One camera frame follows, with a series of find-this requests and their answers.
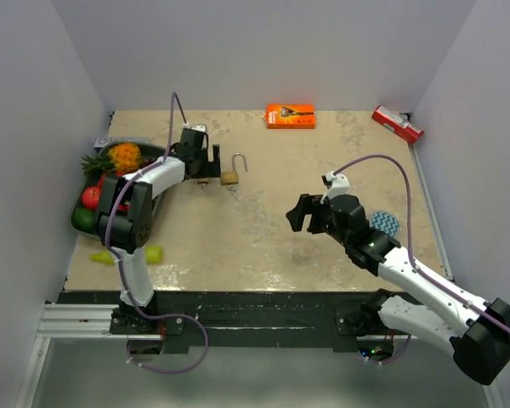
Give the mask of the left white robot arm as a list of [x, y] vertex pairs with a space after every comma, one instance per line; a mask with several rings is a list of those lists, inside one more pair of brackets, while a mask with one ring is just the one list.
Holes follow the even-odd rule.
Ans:
[[118, 268], [120, 299], [134, 307], [128, 321], [138, 332], [153, 332], [159, 323], [159, 313], [148, 305], [155, 290], [145, 259], [153, 201], [176, 184], [217, 178], [220, 173], [220, 147], [210, 143], [206, 126], [195, 125], [183, 128], [179, 142], [149, 166], [103, 183], [95, 229]]

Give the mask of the small brass padlock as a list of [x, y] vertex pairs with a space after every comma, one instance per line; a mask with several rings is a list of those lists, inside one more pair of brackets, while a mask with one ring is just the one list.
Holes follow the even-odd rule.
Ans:
[[203, 190], [209, 183], [209, 178], [199, 178], [197, 180], [198, 185]]

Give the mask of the small silver key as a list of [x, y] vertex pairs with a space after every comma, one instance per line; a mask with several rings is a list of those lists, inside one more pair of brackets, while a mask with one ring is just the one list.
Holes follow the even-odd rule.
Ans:
[[236, 199], [238, 200], [238, 194], [237, 194], [237, 188], [234, 184], [232, 185], [228, 185], [227, 186], [227, 190], [230, 192], [230, 194]]

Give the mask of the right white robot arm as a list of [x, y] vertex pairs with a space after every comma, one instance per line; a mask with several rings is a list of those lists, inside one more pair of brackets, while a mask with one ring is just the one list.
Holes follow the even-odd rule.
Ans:
[[363, 327], [406, 332], [444, 350], [476, 383], [490, 385], [510, 362], [510, 305], [474, 295], [423, 265], [393, 237], [370, 226], [357, 197], [300, 195], [286, 213], [295, 232], [325, 233], [361, 269], [403, 289], [409, 303], [389, 295], [365, 309]]

